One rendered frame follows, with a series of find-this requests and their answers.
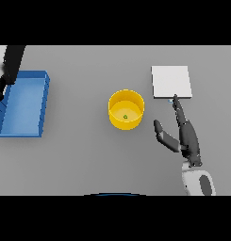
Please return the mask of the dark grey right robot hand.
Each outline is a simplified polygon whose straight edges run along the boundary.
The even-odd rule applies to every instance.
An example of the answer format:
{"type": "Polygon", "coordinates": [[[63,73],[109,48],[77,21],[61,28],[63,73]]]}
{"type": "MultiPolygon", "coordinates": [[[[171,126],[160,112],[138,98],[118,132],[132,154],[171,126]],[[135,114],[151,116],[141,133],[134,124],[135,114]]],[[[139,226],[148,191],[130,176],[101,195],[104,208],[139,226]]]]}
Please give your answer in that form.
{"type": "Polygon", "coordinates": [[[190,120],[186,119],[177,95],[173,96],[173,109],[179,129],[179,139],[170,136],[163,130],[161,123],[158,120],[154,120],[157,141],[174,153],[182,153],[182,156],[189,161],[190,168],[201,167],[203,163],[198,137],[190,120]]]}

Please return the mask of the yellow bowl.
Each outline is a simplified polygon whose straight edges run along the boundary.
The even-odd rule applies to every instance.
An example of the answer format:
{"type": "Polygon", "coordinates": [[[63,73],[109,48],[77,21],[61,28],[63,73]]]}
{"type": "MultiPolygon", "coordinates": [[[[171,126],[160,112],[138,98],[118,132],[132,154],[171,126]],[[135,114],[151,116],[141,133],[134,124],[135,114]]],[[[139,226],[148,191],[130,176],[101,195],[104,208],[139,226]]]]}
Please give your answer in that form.
{"type": "Polygon", "coordinates": [[[107,114],[111,124],[120,130],[136,128],[143,117],[145,101],[140,94],[131,89],[113,93],[107,103],[107,114]]]}

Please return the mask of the pale square measuring scale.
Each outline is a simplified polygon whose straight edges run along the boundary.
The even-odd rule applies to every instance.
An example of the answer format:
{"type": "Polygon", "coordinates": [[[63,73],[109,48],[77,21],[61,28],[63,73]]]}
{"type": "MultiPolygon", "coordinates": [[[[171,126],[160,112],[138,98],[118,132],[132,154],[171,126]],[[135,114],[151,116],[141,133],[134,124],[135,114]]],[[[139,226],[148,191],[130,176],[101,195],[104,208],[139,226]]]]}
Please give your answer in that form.
{"type": "Polygon", "coordinates": [[[191,99],[189,68],[187,66],[152,66],[153,96],[155,99],[191,99]]]}

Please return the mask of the blue tray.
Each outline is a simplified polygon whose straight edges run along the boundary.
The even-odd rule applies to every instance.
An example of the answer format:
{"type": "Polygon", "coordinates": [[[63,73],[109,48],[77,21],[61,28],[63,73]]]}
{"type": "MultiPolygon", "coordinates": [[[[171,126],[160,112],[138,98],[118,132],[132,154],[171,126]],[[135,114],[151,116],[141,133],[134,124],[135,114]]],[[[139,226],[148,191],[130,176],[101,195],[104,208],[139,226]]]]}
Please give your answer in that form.
{"type": "Polygon", "coordinates": [[[0,137],[41,137],[50,78],[47,71],[19,71],[0,103],[0,137]]]}

